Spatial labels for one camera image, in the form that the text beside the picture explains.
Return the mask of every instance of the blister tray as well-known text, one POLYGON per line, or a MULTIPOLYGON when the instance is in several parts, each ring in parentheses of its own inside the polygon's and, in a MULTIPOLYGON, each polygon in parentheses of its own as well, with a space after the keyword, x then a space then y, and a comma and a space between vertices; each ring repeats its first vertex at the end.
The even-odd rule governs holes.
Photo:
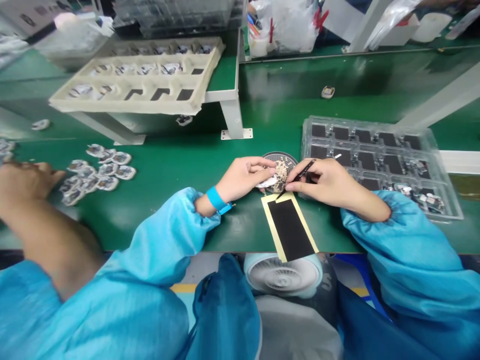
POLYGON ((429 128, 317 116, 306 119, 302 159, 327 159, 339 154, 337 161, 367 189, 397 190, 407 185, 404 194, 430 219, 464 218, 429 128), (433 203, 425 202, 427 195, 433 203), (437 197, 443 206, 439 206, 437 197))
POLYGON ((224 48, 220 37, 111 42, 49 101, 63 113, 196 115, 224 48))

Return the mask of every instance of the round mesh tray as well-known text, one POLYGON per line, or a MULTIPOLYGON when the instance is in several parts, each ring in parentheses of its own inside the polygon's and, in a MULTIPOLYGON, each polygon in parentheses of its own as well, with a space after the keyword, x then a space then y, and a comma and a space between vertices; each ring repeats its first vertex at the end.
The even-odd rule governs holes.
POLYGON ((290 171, 292 171, 295 165, 298 164, 298 161, 295 160, 295 158, 292 155, 287 154, 286 152, 281 152, 281 151, 268 152, 265 155, 263 155, 262 158, 272 160, 277 164, 278 162, 282 162, 285 164, 285 167, 286 167, 285 177, 283 179, 279 179, 275 185, 269 186, 265 189, 269 193, 280 194, 285 187, 285 180, 287 179, 287 176, 290 174, 290 171))

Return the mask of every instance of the white tray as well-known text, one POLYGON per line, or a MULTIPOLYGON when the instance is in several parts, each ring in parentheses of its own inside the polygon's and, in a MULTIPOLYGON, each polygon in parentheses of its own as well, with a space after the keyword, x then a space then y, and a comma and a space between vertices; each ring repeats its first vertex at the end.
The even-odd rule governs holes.
POLYGON ((205 101, 210 78, 224 48, 220 37, 108 43, 100 51, 107 57, 92 59, 49 102, 62 113, 196 115, 205 101), (188 51, 175 54, 179 46, 187 47, 188 51), (209 54, 197 53, 205 46, 212 48, 209 54), (165 52, 155 54, 158 48, 165 49, 165 52), (172 75, 163 74, 162 66, 172 63, 181 64, 182 70, 172 75), (140 74, 141 67, 146 64, 154 65, 155 69, 140 74), (131 70, 118 74, 118 68, 124 65, 131 70), (92 90, 77 97, 70 96, 72 89, 79 85, 88 85, 92 90), (101 96, 104 86, 112 90, 101 96))

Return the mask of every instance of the blue wrist strap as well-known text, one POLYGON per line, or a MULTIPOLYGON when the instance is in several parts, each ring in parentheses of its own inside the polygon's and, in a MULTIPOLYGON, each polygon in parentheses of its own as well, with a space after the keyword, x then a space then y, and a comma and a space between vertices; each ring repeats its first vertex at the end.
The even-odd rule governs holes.
POLYGON ((228 210, 232 208, 231 202, 229 202, 228 204, 224 203, 215 186, 212 186, 210 190, 206 192, 206 196, 220 215, 225 214, 228 210))

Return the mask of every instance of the blue protective gown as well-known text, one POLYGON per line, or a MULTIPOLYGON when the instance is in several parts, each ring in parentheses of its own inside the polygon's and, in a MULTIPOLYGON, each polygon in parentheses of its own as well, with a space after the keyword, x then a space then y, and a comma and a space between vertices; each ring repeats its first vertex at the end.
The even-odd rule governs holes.
MULTIPOLYGON (((190 334, 187 309, 169 289, 220 223, 195 212, 200 195, 173 195, 65 303, 31 261, 0 273, 0 359, 254 359, 260 317, 231 255, 197 286, 190 334)), ((415 203, 378 195, 392 209, 388 221, 341 214, 396 317, 388 321, 339 286, 345 359, 480 359, 480 275, 463 269, 415 203)))

